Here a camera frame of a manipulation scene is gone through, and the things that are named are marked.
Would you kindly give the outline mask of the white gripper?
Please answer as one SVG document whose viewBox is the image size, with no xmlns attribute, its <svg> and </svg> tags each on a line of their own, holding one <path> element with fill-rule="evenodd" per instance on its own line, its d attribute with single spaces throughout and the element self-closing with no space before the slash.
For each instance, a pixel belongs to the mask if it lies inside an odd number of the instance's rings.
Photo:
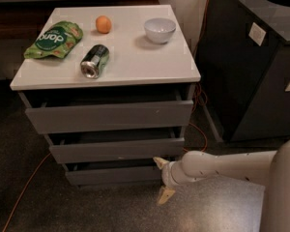
<svg viewBox="0 0 290 232">
<path fill-rule="evenodd" d="M 161 177 L 166 185 L 166 187 L 160 188 L 157 201 L 159 205 L 163 205 L 175 194 L 176 190 L 174 188 L 185 183 L 186 174 L 179 161 L 169 162 L 160 157 L 153 157 L 153 160 L 157 167 L 162 169 Z"/>
</svg>

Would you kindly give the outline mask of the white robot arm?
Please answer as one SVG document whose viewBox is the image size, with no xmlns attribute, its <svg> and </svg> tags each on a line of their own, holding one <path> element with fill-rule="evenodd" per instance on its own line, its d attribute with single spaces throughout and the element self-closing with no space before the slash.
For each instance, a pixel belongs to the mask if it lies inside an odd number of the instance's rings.
<svg viewBox="0 0 290 232">
<path fill-rule="evenodd" d="M 290 232 L 290 140 L 275 151 L 222 156 L 188 151 L 174 161 L 155 157 L 154 163 L 161 171 L 160 205 L 174 195 L 176 187 L 214 176 L 249 181 L 266 188 L 261 230 Z"/>
</svg>

